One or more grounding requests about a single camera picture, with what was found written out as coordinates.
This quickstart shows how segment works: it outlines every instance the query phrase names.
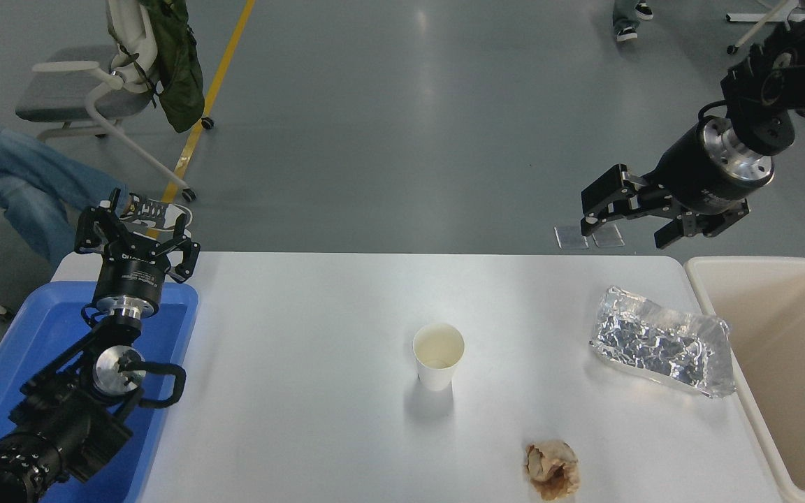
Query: sneaker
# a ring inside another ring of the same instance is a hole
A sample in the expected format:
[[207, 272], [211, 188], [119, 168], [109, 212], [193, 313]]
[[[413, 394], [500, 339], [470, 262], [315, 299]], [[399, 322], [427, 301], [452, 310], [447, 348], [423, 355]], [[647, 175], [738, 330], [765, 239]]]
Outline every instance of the sneaker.
[[617, 42], [626, 42], [631, 41], [633, 38], [638, 38], [639, 34], [635, 32], [635, 28], [629, 26], [629, 28], [623, 28], [620, 31], [617, 31]]
[[138, 194], [129, 194], [129, 209], [121, 214], [120, 219], [128, 224], [147, 227], [156, 231], [172, 231], [180, 214], [185, 214], [185, 226], [191, 223], [191, 210], [178, 204], [155, 201]]
[[635, 15], [639, 16], [640, 20], [654, 19], [654, 13], [651, 12], [651, 7], [648, 7], [648, 4], [646, 2], [636, 3]]

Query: yellow floor line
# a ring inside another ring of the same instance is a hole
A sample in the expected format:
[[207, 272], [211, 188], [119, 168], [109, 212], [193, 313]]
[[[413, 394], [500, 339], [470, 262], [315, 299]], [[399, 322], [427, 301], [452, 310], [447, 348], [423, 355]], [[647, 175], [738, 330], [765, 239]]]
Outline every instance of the yellow floor line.
[[[238, 18], [238, 23], [232, 33], [232, 38], [229, 39], [229, 44], [226, 46], [226, 51], [223, 53], [223, 59], [219, 62], [217, 74], [213, 76], [213, 82], [210, 84], [210, 89], [208, 89], [207, 96], [204, 98], [205, 117], [210, 115], [213, 104], [215, 100], [217, 100], [219, 88], [223, 85], [223, 79], [226, 77], [229, 64], [232, 63], [234, 51], [238, 46], [238, 41], [240, 41], [240, 35], [244, 32], [244, 27], [247, 25], [247, 20], [250, 17], [250, 10], [253, 9], [253, 4], [255, 3], [256, 0], [247, 0], [244, 10], [240, 13], [240, 18]], [[175, 169], [173, 169], [173, 172], [175, 172], [176, 176], [179, 178], [185, 178], [185, 171], [188, 169], [189, 162], [191, 162], [191, 156], [194, 153], [195, 147], [198, 146], [201, 131], [203, 131], [203, 127], [201, 126], [201, 122], [198, 121], [198, 123], [195, 123], [191, 128], [191, 134], [189, 134], [188, 141], [185, 143], [185, 148], [182, 149], [182, 155], [179, 156], [179, 161], [176, 163]], [[166, 185], [166, 190], [160, 200], [166, 203], [172, 203], [178, 191], [179, 187], [176, 184]]]

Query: aluminum foil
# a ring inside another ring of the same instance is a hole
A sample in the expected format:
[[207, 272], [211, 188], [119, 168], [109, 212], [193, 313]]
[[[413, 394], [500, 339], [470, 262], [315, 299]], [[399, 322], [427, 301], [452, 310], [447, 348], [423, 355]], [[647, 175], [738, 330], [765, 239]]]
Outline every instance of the aluminum foil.
[[724, 319], [667, 309], [611, 286], [589, 344], [622, 370], [717, 398], [735, 391], [729, 331]]

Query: paper cup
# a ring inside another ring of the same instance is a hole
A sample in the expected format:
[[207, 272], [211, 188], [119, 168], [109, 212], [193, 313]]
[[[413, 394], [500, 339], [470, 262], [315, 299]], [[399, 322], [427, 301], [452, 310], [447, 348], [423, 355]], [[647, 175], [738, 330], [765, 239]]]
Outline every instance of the paper cup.
[[464, 354], [464, 338], [452, 325], [433, 323], [415, 334], [412, 350], [421, 384], [431, 391], [440, 391], [449, 386], [456, 373]]

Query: blue tray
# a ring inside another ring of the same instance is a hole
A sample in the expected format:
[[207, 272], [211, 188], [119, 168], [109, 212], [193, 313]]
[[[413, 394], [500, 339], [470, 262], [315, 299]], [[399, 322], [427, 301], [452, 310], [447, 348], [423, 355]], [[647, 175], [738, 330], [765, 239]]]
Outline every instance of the blue tray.
[[[63, 350], [89, 332], [80, 308], [92, 300], [93, 282], [58, 281], [29, 294], [0, 344], [0, 439], [14, 428], [8, 413], [24, 398], [19, 388]], [[198, 294], [188, 284], [164, 284], [160, 311], [143, 319], [132, 344], [148, 362], [182, 363], [194, 327]], [[150, 375], [145, 397], [167, 398], [173, 378]], [[126, 421], [132, 438], [86, 484], [71, 478], [54, 484], [42, 503], [125, 503], [138, 499], [157, 449], [168, 409], [136, 408]]]

